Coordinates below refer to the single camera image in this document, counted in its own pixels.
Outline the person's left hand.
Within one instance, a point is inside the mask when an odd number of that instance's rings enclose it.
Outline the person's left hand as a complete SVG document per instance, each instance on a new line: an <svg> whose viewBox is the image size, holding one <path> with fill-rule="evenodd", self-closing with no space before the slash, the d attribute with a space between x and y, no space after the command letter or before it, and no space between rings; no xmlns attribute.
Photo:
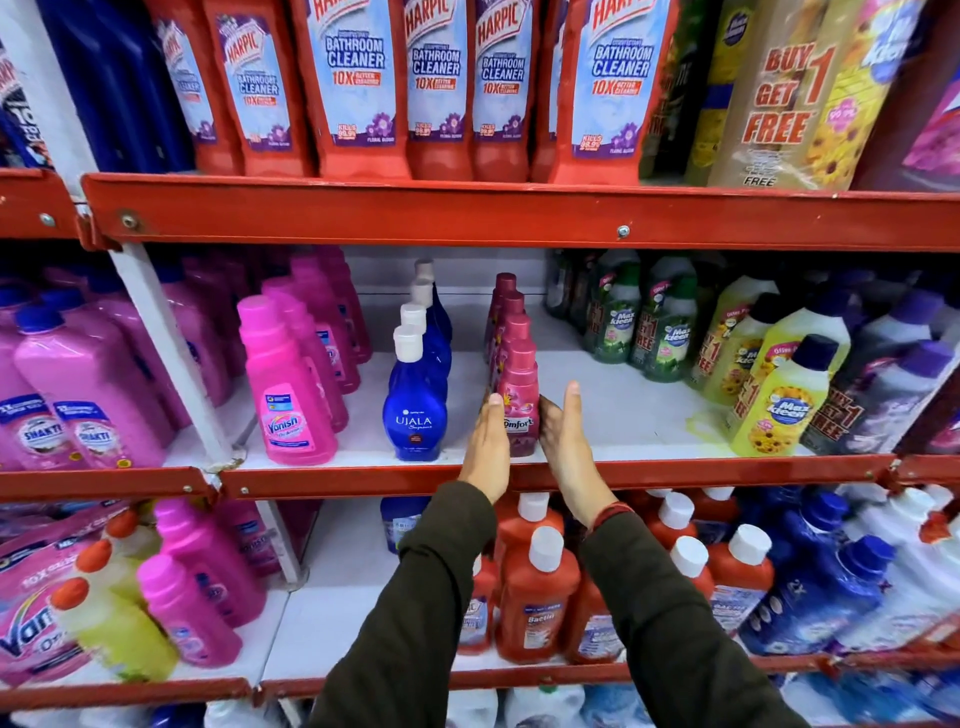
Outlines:
<svg viewBox="0 0 960 728"><path fill-rule="evenodd" d="M511 455L509 450L485 450L482 445L482 405L463 457L457 480L481 492L496 504L508 489Z"/></svg>

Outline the dark pink fabric conditioner bottle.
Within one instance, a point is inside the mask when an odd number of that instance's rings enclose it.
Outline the dark pink fabric conditioner bottle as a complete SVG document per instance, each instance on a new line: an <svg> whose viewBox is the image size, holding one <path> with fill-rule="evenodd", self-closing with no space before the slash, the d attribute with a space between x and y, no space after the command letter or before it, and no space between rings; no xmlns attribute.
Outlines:
<svg viewBox="0 0 960 728"><path fill-rule="evenodd" d="M505 430L510 457L534 455L541 433L537 347L529 339L510 341L497 392L505 407Z"/></svg>
<svg viewBox="0 0 960 728"><path fill-rule="evenodd" d="M525 313L525 296L522 292L510 290L497 294L489 318L490 331L486 343L487 359L490 359L498 351L506 332L507 317L511 314Z"/></svg>
<svg viewBox="0 0 960 728"><path fill-rule="evenodd" d="M493 349L489 361L490 380L497 384L507 358L507 344L531 339L531 319L526 313L506 313L494 332Z"/></svg>
<svg viewBox="0 0 960 728"><path fill-rule="evenodd" d="M496 275L496 281L486 315L487 333L497 325L502 300L506 294L517 291L517 282L517 276L514 273L500 272Z"/></svg>

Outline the person's right forearm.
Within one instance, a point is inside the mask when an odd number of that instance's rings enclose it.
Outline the person's right forearm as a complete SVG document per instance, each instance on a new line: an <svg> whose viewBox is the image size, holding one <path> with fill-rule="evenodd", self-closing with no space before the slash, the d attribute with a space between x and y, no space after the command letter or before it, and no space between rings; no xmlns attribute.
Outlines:
<svg viewBox="0 0 960 728"><path fill-rule="evenodd" d="M810 728L637 514L588 529L579 555L656 728Z"/></svg>

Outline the person's left forearm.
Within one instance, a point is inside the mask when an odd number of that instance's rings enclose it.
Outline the person's left forearm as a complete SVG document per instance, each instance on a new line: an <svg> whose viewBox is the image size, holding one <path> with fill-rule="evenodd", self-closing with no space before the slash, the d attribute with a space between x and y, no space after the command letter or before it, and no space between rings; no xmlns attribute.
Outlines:
<svg viewBox="0 0 960 728"><path fill-rule="evenodd" d="M445 728L474 561L496 536L507 482L469 475L438 488L306 728Z"/></svg>

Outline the small blue bottle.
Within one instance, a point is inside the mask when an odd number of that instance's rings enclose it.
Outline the small blue bottle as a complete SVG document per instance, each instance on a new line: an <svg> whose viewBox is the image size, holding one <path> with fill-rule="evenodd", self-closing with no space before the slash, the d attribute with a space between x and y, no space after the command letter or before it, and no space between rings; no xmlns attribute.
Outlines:
<svg viewBox="0 0 960 728"><path fill-rule="evenodd" d="M379 510L390 553L398 554L403 536L417 525L430 501L430 495L381 498Z"/></svg>

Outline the yellow floor cleaner bottle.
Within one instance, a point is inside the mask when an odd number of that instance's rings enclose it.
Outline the yellow floor cleaner bottle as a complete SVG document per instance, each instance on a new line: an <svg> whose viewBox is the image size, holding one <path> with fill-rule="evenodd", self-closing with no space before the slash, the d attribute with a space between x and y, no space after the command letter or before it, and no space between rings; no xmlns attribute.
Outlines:
<svg viewBox="0 0 960 728"><path fill-rule="evenodd" d="M829 378L834 378L851 350L851 334L844 314L852 295L853 291L848 288L823 284L811 294L804 307L772 325L727 418L729 429L739 426L764 380L793 358L802 340L810 334L820 334L837 343L837 351L827 369Z"/></svg>
<svg viewBox="0 0 960 728"><path fill-rule="evenodd" d="M786 315L786 297L764 293L738 321L724 344L712 372L702 387L711 403L731 407L747 382L768 330Z"/></svg>
<svg viewBox="0 0 960 728"><path fill-rule="evenodd" d="M703 388L714 370L721 347L757 299L766 293L779 295L781 292L774 281L774 273L761 268L747 270L723 289L705 327L697 358L691 366L687 383L693 389L699 391Z"/></svg>
<svg viewBox="0 0 960 728"><path fill-rule="evenodd" d="M727 417L729 446L740 457L789 456L830 390L830 365L839 344L805 336L793 356L748 383Z"/></svg>

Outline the group of blue liquid bottles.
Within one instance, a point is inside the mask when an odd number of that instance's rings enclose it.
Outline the group of blue liquid bottles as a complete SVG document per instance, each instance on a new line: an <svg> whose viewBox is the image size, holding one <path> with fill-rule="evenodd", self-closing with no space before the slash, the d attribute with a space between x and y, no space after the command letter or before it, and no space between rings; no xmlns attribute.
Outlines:
<svg viewBox="0 0 960 728"><path fill-rule="evenodd" d="M842 496L815 491L782 512L771 550L774 586L738 629L750 653L824 651L881 605L882 581L896 549L874 535L838 536L848 510Z"/></svg>

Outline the dark green cleaner bottle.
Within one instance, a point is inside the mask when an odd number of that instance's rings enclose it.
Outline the dark green cleaner bottle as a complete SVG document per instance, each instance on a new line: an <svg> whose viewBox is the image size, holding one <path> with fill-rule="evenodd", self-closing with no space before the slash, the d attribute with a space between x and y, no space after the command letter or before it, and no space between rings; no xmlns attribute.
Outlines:
<svg viewBox="0 0 960 728"><path fill-rule="evenodd" d="M639 176L652 178L667 169L668 151L676 140L690 75L699 53L702 30L712 0L678 0L678 22L666 61L659 73L658 103L643 140Z"/></svg>

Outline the yellow cleaner bottle blue label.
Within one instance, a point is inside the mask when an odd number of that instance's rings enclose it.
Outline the yellow cleaner bottle blue label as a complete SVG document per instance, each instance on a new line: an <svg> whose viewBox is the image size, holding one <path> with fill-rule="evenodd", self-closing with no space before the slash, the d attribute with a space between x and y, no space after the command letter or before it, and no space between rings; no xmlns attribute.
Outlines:
<svg viewBox="0 0 960 728"><path fill-rule="evenodd" d="M760 0L724 0L684 181L705 187L718 159L735 82L752 39Z"/></svg>

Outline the group of white cleaner bottles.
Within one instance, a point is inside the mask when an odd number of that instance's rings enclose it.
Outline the group of white cleaner bottles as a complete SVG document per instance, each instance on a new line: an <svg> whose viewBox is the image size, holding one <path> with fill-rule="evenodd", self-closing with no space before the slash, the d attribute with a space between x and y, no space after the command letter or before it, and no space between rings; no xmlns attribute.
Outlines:
<svg viewBox="0 0 960 728"><path fill-rule="evenodd" d="M921 537L930 516L952 499L939 485L908 487L860 506L840 526L840 543L876 536L894 548L894 559L880 581L880 605L854 617L831 639L827 653L899 650L960 609L960 541Z"/></svg>

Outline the yellow bottle with orange cap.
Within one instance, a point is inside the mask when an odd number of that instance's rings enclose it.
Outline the yellow bottle with orange cap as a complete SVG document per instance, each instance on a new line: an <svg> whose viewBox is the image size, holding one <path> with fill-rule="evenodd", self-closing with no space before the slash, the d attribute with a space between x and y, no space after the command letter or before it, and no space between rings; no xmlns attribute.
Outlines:
<svg viewBox="0 0 960 728"><path fill-rule="evenodd" d="M142 524L138 512L130 508L105 523L102 538L111 543L114 553L134 561L143 562L162 550L157 530Z"/></svg>
<svg viewBox="0 0 960 728"><path fill-rule="evenodd" d="M57 625L121 681L163 682L174 673L178 651L135 603L83 577L62 582L49 603Z"/></svg>
<svg viewBox="0 0 960 728"><path fill-rule="evenodd" d="M74 569L86 580L90 591L110 592L115 596L145 608L147 601L138 580L139 562L114 552L109 540L96 540L78 553Z"/></svg>

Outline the magenta floral cleaner bottle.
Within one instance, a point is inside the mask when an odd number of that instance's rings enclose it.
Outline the magenta floral cleaner bottle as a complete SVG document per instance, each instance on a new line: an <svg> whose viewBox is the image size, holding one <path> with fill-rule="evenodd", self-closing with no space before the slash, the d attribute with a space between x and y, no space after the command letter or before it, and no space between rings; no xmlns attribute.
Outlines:
<svg viewBox="0 0 960 728"><path fill-rule="evenodd" d="M850 188L960 193L960 0L927 0Z"/></svg>

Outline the pink stain remover pouch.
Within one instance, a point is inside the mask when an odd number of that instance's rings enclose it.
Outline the pink stain remover pouch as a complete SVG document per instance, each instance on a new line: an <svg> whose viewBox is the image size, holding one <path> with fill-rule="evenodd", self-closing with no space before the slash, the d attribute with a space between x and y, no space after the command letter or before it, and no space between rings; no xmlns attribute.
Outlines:
<svg viewBox="0 0 960 728"><path fill-rule="evenodd" d="M53 683L90 662L57 624L49 601L72 577L79 554L129 506L124 500L94 502L0 543L0 685Z"/></svg>

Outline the group of dark blue bottles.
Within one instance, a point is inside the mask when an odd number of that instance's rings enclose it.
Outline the group of dark blue bottles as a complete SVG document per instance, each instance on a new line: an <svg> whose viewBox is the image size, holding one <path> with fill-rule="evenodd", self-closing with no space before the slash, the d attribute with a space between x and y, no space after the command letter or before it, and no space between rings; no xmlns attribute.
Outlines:
<svg viewBox="0 0 960 728"><path fill-rule="evenodd" d="M194 145L143 0L35 0L97 169L193 174Z"/></svg>

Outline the white shelf upright post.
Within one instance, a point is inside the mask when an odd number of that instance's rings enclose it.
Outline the white shelf upright post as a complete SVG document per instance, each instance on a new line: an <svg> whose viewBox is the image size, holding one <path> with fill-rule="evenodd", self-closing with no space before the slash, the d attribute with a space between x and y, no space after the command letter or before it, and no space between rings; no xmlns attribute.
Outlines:
<svg viewBox="0 0 960 728"><path fill-rule="evenodd" d="M244 424L238 436L226 433L145 247L102 237L81 186L82 176L99 168L37 0L0 0L0 40L35 111L54 175L71 199L78 240L87 249L109 252L205 452L199 472L219 497L226 498L222 475L246 459L242 443L254 424Z"/></svg>

